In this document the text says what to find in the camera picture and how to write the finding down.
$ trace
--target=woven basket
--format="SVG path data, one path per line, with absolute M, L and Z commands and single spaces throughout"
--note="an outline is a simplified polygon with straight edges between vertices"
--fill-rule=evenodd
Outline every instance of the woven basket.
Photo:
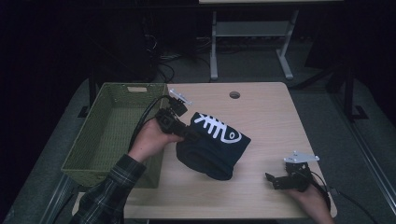
M 72 146 L 62 171 L 85 187 L 103 181 L 110 169 L 129 149 L 134 128 L 151 101 L 168 94 L 165 84 L 105 83 Z M 150 111 L 152 118 L 162 100 Z M 136 183 L 136 188 L 158 187 L 163 154 L 146 160 L 147 170 Z

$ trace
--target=plaid sleeve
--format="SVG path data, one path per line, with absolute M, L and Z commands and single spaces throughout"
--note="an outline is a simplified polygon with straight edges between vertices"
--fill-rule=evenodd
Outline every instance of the plaid sleeve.
M 145 170 L 123 155 L 106 179 L 84 194 L 70 223 L 119 223 L 126 199 Z

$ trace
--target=hand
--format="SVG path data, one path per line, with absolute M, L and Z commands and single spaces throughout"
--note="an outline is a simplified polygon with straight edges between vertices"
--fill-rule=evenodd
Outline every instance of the hand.
M 284 192 L 297 201 L 301 208 L 316 223 L 334 223 L 323 196 L 313 185 L 309 185 L 308 189 L 304 192 L 300 192 L 297 189 L 285 189 Z
M 163 150 L 166 144 L 184 139 L 174 134 L 163 133 L 156 119 L 151 119 L 142 127 L 128 155 L 142 162 Z

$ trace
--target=wrist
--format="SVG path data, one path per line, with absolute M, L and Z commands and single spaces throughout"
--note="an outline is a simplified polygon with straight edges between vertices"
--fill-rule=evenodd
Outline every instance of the wrist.
M 334 219 L 328 212 L 323 212 L 323 213 L 319 212 L 311 217 L 318 224 L 334 224 Z
M 147 159 L 147 156 L 145 155 L 143 148 L 136 148 L 136 147 L 131 148 L 131 150 L 128 152 L 128 156 L 140 163 L 142 163 Z

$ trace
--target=table top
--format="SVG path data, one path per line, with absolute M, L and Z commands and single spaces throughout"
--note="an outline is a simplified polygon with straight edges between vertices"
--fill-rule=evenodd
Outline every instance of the table top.
M 195 112 L 204 113 L 245 134 L 251 142 L 228 181 L 193 171 L 177 159 L 176 144 L 168 145 L 159 187 L 133 189 L 124 208 L 126 218 L 306 217 L 292 198 L 264 178 L 264 173 L 286 175 L 283 158 L 294 150 L 313 154 L 285 84 L 168 84 L 168 88 L 193 101 L 180 118 L 184 123 L 190 124 Z M 232 91 L 240 97 L 231 98 Z M 309 162 L 309 167 L 322 176 L 316 161 Z M 336 213 L 332 202 L 332 216 Z

